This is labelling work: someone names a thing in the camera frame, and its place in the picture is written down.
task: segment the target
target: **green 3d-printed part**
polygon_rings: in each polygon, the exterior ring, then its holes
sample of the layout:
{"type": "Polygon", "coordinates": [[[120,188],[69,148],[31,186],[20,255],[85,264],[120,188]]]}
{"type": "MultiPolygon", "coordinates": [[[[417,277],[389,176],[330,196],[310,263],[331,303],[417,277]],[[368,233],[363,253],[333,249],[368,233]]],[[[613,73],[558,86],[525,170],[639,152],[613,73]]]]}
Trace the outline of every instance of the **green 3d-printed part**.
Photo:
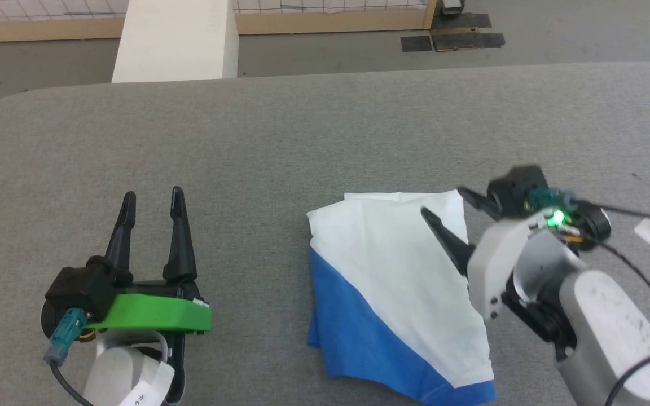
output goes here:
{"type": "Polygon", "coordinates": [[[206,332],[212,326],[209,307],[185,299],[133,293],[117,295],[106,318],[88,329],[136,329],[206,332]]]}

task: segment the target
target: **wooden baseboard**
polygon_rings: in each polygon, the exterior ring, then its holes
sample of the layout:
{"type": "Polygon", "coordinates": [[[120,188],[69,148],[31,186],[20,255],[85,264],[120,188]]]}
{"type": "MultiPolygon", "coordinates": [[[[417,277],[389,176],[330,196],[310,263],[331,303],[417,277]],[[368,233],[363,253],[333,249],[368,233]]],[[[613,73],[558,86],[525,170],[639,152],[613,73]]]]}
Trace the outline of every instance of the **wooden baseboard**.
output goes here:
{"type": "Polygon", "coordinates": [[[0,42],[119,38],[124,18],[0,23],[0,42]]]}
{"type": "Polygon", "coordinates": [[[236,15],[241,36],[250,34],[351,33],[422,30],[426,10],[236,15]]]}
{"type": "MultiPolygon", "coordinates": [[[[235,15],[238,33],[295,34],[422,30],[431,10],[384,10],[343,13],[235,15]]],[[[0,23],[0,42],[52,39],[119,38],[124,19],[10,21],[0,23]]]]}

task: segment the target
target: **white fabric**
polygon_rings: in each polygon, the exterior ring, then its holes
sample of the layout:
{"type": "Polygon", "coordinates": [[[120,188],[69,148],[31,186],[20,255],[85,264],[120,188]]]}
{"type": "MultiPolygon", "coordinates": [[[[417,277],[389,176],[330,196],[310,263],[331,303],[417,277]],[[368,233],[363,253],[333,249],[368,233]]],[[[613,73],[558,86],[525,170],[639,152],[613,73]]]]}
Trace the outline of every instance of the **white fabric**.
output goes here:
{"type": "Polygon", "coordinates": [[[422,206],[467,241],[456,191],[346,193],[308,213],[310,244],[453,387],[493,380],[485,324],[470,305],[467,281],[421,217],[422,206]]]}

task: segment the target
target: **blue fabric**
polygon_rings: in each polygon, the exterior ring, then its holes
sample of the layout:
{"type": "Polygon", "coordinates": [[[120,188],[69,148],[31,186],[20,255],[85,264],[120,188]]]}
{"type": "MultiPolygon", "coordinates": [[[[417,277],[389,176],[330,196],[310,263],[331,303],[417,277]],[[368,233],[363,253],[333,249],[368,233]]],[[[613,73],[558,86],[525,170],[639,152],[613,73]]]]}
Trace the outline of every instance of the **blue fabric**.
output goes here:
{"type": "Polygon", "coordinates": [[[453,388],[405,345],[340,273],[310,249],[315,311],[308,344],[322,350],[329,376],[376,381],[408,398],[436,406],[495,401],[493,381],[453,388]]]}

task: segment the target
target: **towel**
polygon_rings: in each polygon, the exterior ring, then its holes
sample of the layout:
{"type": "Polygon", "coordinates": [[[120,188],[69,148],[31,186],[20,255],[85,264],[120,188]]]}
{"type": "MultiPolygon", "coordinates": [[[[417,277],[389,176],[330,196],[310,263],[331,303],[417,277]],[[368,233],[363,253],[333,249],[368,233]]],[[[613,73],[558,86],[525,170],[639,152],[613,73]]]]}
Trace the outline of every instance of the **towel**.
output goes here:
{"type": "Polygon", "coordinates": [[[467,241],[456,191],[346,193],[308,213],[308,344],[322,352],[328,376],[380,382],[428,405],[489,403],[495,385],[483,319],[422,206],[467,241]]]}

